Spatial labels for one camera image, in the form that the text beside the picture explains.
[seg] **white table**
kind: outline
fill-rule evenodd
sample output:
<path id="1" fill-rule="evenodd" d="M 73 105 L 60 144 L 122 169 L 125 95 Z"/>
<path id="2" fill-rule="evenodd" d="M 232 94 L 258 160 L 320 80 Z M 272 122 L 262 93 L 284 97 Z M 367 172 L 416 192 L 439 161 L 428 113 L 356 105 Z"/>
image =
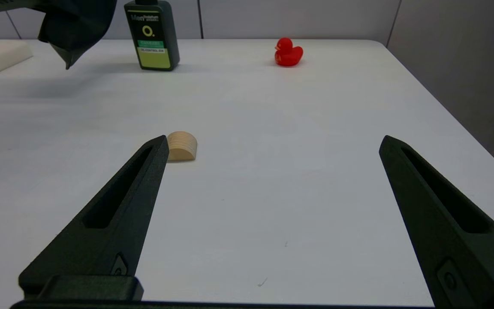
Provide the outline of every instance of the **white table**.
<path id="1" fill-rule="evenodd" d="M 494 219 L 494 159 L 384 46 L 180 41 L 143 72 L 130 41 L 69 71 L 49 45 L 0 73 L 0 308 L 19 273 L 143 142 L 192 133 L 168 164 L 137 277 L 145 300 L 433 303 L 378 155 L 409 143 Z"/>

